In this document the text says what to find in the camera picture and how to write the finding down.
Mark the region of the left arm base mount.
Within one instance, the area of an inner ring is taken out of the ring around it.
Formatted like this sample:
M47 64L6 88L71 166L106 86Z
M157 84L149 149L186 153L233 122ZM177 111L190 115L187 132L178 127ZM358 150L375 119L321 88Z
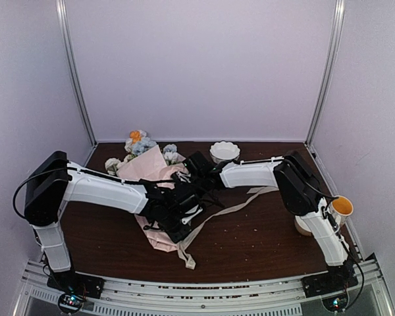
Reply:
M99 299L104 283L103 278L74 271L50 272L47 280L48 287L62 292L57 299L57 307L66 314L74 314L87 307L90 304L88 298Z

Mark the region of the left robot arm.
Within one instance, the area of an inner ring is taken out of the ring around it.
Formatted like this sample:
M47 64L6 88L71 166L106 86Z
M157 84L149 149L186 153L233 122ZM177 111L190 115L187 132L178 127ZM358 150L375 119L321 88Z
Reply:
M69 161L64 151L53 152L14 191L13 203L24 193L24 206L14 212L34 229L49 270L67 292L77 291L81 277L74 272L61 227L67 204L114 209L144 217L178 243L189 235L190 219L201 213L201 194L180 180L123 179Z

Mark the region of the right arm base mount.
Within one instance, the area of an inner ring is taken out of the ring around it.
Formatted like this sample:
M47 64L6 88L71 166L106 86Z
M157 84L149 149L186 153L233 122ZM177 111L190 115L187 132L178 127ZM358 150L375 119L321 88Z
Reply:
M302 278L306 298L320 296L323 307L333 313L344 312L350 306L348 288L357 285L356 276L344 280L330 273L322 273Z

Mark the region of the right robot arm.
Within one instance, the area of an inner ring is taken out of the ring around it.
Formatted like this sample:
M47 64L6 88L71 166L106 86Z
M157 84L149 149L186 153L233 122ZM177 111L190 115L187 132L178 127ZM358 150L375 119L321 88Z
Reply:
M188 174L174 176L175 188L182 190L176 196L174 212L180 219L199 212L202 197L211 190L244 186L277 189L286 210L308 227L323 252L328 269L325 286L336 291L355 277L355 260L331 211L338 197L322 193L318 179L298 152L259 161L214 163L197 151L184 166Z

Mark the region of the pink wrapping paper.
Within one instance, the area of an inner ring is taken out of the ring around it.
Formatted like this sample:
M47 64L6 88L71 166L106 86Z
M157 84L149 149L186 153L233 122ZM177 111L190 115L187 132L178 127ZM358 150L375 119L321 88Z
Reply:
M144 180L146 184L151 186L173 189L174 183L168 182L168 180L172 180L171 175L177 171L186 172L185 166L181 164L183 160L181 157L179 163L168 165L160 147L156 145L130 161L125 159L119 163L116 174L124 180L138 182ZM169 238L167 233L145 230L144 226L149 224L149 221L145 217L139 216L139 214L136 214L135 218L153 249L167 253L178 250L178 245Z

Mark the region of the fake flower bouquet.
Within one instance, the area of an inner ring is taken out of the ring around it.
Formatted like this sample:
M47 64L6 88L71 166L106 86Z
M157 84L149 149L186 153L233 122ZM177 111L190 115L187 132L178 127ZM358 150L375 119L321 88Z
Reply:
M175 144L168 144L164 148L160 148L158 143L143 130L133 130L129 133L124 150L126 156L122 161L117 158L106 160L105 170L111 176L121 176L123 173L127 173L128 168L145 166L148 161L160 169L184 160Z

